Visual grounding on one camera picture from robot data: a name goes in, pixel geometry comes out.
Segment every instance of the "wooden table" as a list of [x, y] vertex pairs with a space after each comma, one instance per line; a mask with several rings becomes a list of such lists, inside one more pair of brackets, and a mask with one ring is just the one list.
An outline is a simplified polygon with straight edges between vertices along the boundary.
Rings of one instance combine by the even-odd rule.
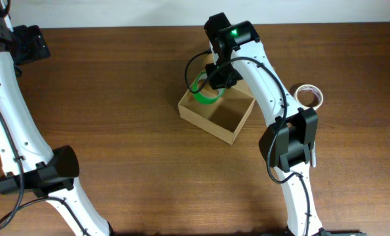
[[[323, 226], [390, 235], [390, 23], [257, 30], [288, 89], [311, 83], [324, 93], [318, 168], [311, 171]], [[52, 57], [22, 67], [21, 91], [49, 145], [74, 148], [88, 197], [116, 231], [285, 227], [281, 187], [268, 178], [258, 149], [265, 130], [259, 106], [232, 146], [179, 118], [184, 67], [208, 47], [202, 27], [43, 33]], [[199, 69], [193, 65], [191, 76]], [[16, 198], [0, 195], [0, 217]], [[19, 212], [0, 235], [72, 231], [40, 204]]]

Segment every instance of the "tape roll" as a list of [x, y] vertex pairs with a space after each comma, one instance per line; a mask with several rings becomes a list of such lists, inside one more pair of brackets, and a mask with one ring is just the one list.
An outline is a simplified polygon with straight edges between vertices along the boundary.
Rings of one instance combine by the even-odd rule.
[[[208, 75], [206, 74], [205, 71], [202, 71], [200, 72], [200, 74], [198, 74], [198, 76], [196, 77], [196, 80], [193, 84], [193, 90], [198, 90], [198, 86], [197, 86], [197, 83], [199, 81], [203, 81], [205, 80], [206, 78], [208, 77]], [[213, 104], [214, 102], [216, 102], [225, 92], [225, 89], [224, 88], [219, 88], [218, 89], [218, 95], [215, 96], [215, 97], [209, 97], [209, 96], [205, 96], [204, 94], [202, 94], [202, 91], [196, 93], [196, 94], [193, 94], [193, 97], [196, 99], [196, 101], [202, 103], [202, 104]]]
[[323, 93], [321, 92], [321, 90], [319, 88], [317, 88], [316, 86], [314, 85], [301, 85], [297, 88], [297, 90], [295, 91], [294, 93], [294, 99], [300, 103], [300, 105], [302, 106], [303, 109], [308, 109], [309, 107], [303, 105], [299, 100], [298, 100], [298, 93], [300, 91], [311, 91], [316, 97], [317, 97], [317, 100], [319, 101], [319, 103], [314, 106], [314, 110], [317, 110], [321, 104], [323, 104]]

